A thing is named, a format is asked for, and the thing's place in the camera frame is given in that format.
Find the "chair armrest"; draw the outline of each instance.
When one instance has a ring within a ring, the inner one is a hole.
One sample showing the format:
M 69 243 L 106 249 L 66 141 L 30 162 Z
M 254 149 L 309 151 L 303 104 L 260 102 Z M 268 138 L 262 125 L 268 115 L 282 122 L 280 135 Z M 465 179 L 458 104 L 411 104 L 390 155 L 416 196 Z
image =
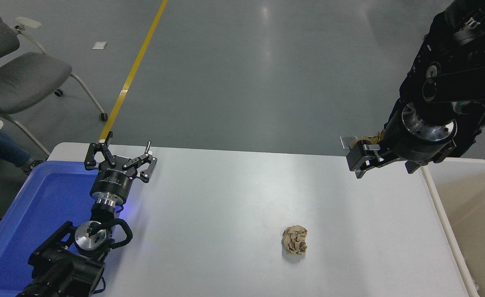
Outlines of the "chair armrest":
M 15 21 L 16 23 L 18 23 L 18 25 L 13 28 L 14 32 L 16 32 L 16 34 L 21 34 L 26 37 L 26 39 L 36 45 L 43 54 L 46 54 L 45 48 L 41 45 L 41 43 L 39 43 L 39 41 L 30 36 L 30 34 L 24 32 L 26 27 L 35 29 L 41 27 L 42 24 L 38 21 L 34 21 L 33 19 L 28 19 L 27 17 L 22 16 L 16 17 Z
M 30 27 L 32 29 L 37 29 L 37 28 L 41 27 L 41 25 L 42 25 L 38 21 L 34 21 L 33 19 L 28 19 L 27 17 L 23 17 L 23 16 L 16 17 L 15 21 L 16 21 L 16 23 L 19 24 L 19 26 L 22 27 L 22 30 L 24 30 L 24 27 Z

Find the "gray chair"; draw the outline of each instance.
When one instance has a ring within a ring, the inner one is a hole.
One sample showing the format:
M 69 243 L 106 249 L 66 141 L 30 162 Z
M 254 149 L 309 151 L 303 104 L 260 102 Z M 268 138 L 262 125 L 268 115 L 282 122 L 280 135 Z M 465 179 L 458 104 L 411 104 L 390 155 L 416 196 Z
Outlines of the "gray chair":
M 105 122 L 108 119 L 108 115 L 83 81 L 72 73 L 72 66 L 60 59 L 48 56 L 39 42 L 24 32 L 24 24 L 28 26 L 37 24 L 38 26 L 40 23 L 25 18 L 18 19 L 19 25 L 11 28 L 3 23 L 0 17 L 0 58 L 19 48 L 18 34 L 25 36 L 37 45 L 41 49 L 41 53 L 25 53 L 0 67 L 0 117 L 18 126 L 49 156 L 50 152 L 46 147 L 23 124 L 10 115 L 32 107 L 52 93 L 61 96 L 63 92 L 58 88 L 69 76 L 73 77 L 82 86 L 94 105 L 99 109 L 101 112 L 99 115 L 100 119 Z

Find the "robotic arm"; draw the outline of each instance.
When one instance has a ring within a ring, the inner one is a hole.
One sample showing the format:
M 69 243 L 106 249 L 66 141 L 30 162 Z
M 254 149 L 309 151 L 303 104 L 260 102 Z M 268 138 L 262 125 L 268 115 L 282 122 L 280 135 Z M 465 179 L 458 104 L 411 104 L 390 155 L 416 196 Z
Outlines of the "robotic arm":
M 376 137 L 342 137 L 349 169 L 406 160 L 408 173 L 459 157 L 485 126 L 485 0 L 455 0 L 433 19 Z
M 150 141 L 144 154 L 137 158 L 113 156 L 108 149 L 111 138 L 109 132 L 105 142 L 91 143 L 84 161 L 85 169 L 99 170 L 90 190 L 95 200 L 90 220 L 78 227 L 65 222 L 31 254 L 28 264 L 33 266 L 33 282 L 18 297 L 89 297 L 103 291 L 96 290 L 100 281 L 105 289 L 102 278 L 105 258 L 111 250 L 121 248 L 133 238 L 127 222 L 116 218 L 115 207 L 123 208 L 134 179 L 149 182 L 157 161 L 149 151 Z M 105 158 L 98 167 L 94 159 L 97 152 Z M 148 168 L 138 173 L 145 163 Z M 120 242 L 112 238 L 113 227 L 117 225 L 126 235 Z M 77 252 L 68 250 L 72 244 Z

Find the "shoe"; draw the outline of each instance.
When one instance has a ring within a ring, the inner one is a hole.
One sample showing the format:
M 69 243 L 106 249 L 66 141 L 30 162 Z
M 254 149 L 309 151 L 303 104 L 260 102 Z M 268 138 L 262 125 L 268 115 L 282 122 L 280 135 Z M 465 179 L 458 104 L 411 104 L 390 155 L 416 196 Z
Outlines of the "shoe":
M 32 172 L 32 170 L 39 164 L 41 164 L 43 162 L 43 160 L 34 160 L 32 162 L 32 164 L 30 164 L 30 169 L 28 170 L 22 170 L 26 175 L 30 175 L 30 172 Z
M 354 147 L 354 145 L 356 145 L 356 143 L 358 143 L 358 141 L 361 141 L 361 140 L 369 141 L 370 144 L 377 144 L 380 141 L 382 141 L 382 139 L 384 139 L 385 133 L 386 133 L 386 130 L 382 130 L 382 132 L 378 132 L 374 137 L 360 137 L 358 139 L 355 139 L 353 142 L 351 142 L 349 147 L 352 149 L 352 147 Z

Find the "yellow floor line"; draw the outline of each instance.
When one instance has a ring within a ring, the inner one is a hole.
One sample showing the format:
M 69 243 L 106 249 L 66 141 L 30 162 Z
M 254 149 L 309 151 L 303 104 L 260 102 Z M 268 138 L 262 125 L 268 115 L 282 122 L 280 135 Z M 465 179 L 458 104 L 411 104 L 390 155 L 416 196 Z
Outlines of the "yellow floor line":
M 127 95 L 127 91 L 129 91 L 129 87 L 131 86 L 131 83 L 133 82 L 134 76 L 137 73 L 137 70 L 138 70 L 138 67 L 140 66 L 140 63 L 142 62 L 142 58 L 145 54 L 145 50 L 147 49 L 149 42 L 151 41 L 151 38 L 153 37 L 154 30 L 156 29 L 156 25 L 158 25 L 158 21 L 160 21 L 160 17 L 162 16 L 162 13 L 164 12 L 165 4 L 167 4 L 167 0 L 162 0 L 162 4 L 160 5 L 160 8 L 158 9 L 156 16 L 154 17 L 154 21 L 151 24 L 151 27 L 149 28 L 149 32 L 147 33 L 147 36 L 145 36 L 142 47 L 140 48 L 140 51 L 138 52 L 137 59 L 134 61 L 134 64 L 131 68 L 131 71 L 129 72 L 129 76 L 127 76 L 127 79 L 125 80 L 125 83 L 122 87 L 122 91 L 120 92 L 120 95 L 118 96 L 118 99 L 116 100 L 116 103 L 114 104 L 114 107 L 111 111 L 111 114 L 109 115 L 109 119 L 107 121 L 107 124 L 105 124 L 105 127 L 103 128 L 101 135 L 99 136 L 99 139 L 105 139 L 105 137 L 107 137 L 108 132 L 111 130 L 112 125 L 114 124 L 114 120 L 116 120 L 116 116 L 118 116 L 118 112 L 120 111 L 120 108 L 122 107 L 123 101 L 125 100 L 125 96 Z

